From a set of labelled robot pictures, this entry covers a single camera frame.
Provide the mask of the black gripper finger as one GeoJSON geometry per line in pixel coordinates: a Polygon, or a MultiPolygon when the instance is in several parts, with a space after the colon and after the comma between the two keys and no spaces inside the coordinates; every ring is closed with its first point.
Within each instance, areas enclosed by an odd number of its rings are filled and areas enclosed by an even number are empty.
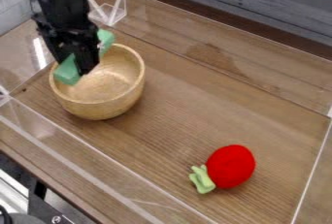
{"type": "Polygon", "coordinates": [[[68,58],[68,56],[72,54],[71,51],[71,44],[69,43],[59,43],[55,41],[48,41],[47,42],[47,47],[53,55],[56,61],[59,64],[64,62],[64,60],[68,58]]]}
{"type": "Polygon", "coordinates": [[[75,66],[80,76],[88,74],[100,62],[99,39],[96,37],[76,37],[72,40],[75,66]]]}

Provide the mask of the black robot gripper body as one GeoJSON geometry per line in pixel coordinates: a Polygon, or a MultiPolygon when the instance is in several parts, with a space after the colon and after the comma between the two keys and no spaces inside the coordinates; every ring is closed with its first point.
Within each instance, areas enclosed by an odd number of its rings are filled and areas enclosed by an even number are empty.
{"type": "Polygon", "coordinates": [[[39,33],[48,41],[69,43],[76,37],[96,37],[98,26],[88,19],[88,0],[36,0],[40,11],[33,15],[39,33]]]}

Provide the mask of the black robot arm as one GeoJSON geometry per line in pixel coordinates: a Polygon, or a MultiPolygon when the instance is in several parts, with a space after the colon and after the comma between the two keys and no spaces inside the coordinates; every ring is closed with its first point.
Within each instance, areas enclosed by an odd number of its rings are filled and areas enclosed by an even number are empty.
{"type": "Polygon", "coordinates": [[[33,13],[37,32],[56,61],[73,55],[73,68],[80,76],[100,62],[98,25],[89,20],[88,0],[36,0],[33,13]]]}

